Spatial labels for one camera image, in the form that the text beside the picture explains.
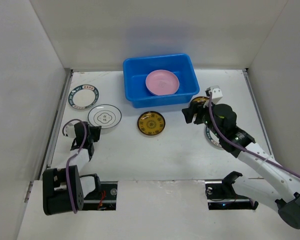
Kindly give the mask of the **pink plate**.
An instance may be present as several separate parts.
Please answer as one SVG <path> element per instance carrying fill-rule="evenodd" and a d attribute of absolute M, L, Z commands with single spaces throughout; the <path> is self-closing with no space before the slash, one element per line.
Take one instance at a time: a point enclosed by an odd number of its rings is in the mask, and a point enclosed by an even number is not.
<path fill-rule="evenodd" d="M 175 94 L 180 87 L 180 82 L 173 72 L 160 69 L 147 75 L 145 85 L 153 95 L 165 96 Z"/>

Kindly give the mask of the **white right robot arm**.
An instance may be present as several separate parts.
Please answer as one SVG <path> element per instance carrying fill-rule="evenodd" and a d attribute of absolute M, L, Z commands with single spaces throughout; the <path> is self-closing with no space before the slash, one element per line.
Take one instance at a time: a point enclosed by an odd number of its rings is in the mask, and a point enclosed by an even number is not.
<path fill-rule="evenodd" d="M 294 229 L 300 229 L 300 175 L 283 167 L 256 140 L 237 126 L 237 114 L 227 104 L 192 102 L 182 109 L 186 123 L 204 124 L 221 147 L 248 165 L 268 184 L 262 186 L 233 171 L 222 179 L 222 193 L 251 198 L 278 213 Z"/>

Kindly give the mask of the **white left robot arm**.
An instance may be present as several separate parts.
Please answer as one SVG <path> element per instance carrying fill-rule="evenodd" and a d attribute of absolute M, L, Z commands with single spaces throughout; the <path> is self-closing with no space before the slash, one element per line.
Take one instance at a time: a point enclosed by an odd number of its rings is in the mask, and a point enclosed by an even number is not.
<path fill-rule="evenodd" d="M 103 186 L 96 173 L 80 175 L 82 168 L 92 160 L 94 143 L 100 140 L 101 126 L 91 126 L 77 118 L 62 127 L 62 135 L 72 139 L 70 154 L 55 168 L 42 174 L 43 211 L 47 216 L 73 212 L 84 207 L 87 195 L 97 198 Z"/>

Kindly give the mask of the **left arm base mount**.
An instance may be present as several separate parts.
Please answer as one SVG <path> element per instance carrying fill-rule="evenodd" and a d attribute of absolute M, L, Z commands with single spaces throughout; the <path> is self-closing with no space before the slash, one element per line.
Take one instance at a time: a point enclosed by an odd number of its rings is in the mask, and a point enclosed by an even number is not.
<path fill-rule="evenodd" d="M 84 198 L 83 211 L 115 211 L 118 182 L 102 181 L 101 192 L 92 191 Z"/>

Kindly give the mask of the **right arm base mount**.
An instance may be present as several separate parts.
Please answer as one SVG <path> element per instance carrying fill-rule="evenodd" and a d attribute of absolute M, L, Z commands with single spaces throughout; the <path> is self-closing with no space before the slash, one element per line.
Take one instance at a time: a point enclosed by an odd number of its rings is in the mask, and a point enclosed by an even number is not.
<path fill-rule="evenodd" d="M 225 210 L 252 210 L 255 211 L 259 203 L 251 198 L 239 195 L 235 192 L 233 184 L 243 175 L 233 171 L 223 179 L 205 181 L 205 195 L 210 211 Z"/>

